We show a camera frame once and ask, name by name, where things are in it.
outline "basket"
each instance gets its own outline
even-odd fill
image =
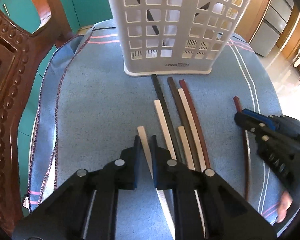
[[[209,74],[250,0],[109,0],[130,76]]]

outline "chair backrest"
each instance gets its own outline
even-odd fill
[[[0,10],[0,226],[11,235],[23,217],[17,133],[40,62],[73,36],[60,0],[32,0],[41,24],[29,33]]]

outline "silver screw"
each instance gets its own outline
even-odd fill
[[[84,177],[87,175],[87,171],[85,169],[80,169],[77,171],[77,176]]]
[[[204,171],[204,173],[205,173],[207,176],[209,176],[209,177],[213,177],[214,174],[216,174],[216,173],[214,172],[214,170],[212,170],[212,169],[207,169],[207,170]]]
[[[173,160],[173,159],[170,159],[170,160],[167,161],[167,164],[168,164],[168,166],[170,166],[170,167],[174,167],[174,166],[177,165],[177,161],[176,161],[176,160]]]
[[[125,162],[122,159],[117,159],[114,161],[114,165],[116,165],[116,166],[123,166],[124,164],[125,164]]]
[[[264,140],[264,141],[266,142],[267,140],[269,140],[269,139],[270,139],[270,137],[269,137],[269,136],[267,136],[267,135],[264,135],[264,136],[262,136],[262,137],[261,137],[261,139],[262,139],[262,140]]]

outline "laundry basket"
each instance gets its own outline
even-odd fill
[[[209,74],[250,0],[109,0],[131,76]]]

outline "shiny floor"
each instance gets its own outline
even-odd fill
[[[300,120],[300,75],[277,46],[267,57],[258,56],[277,92],[282,113]]]

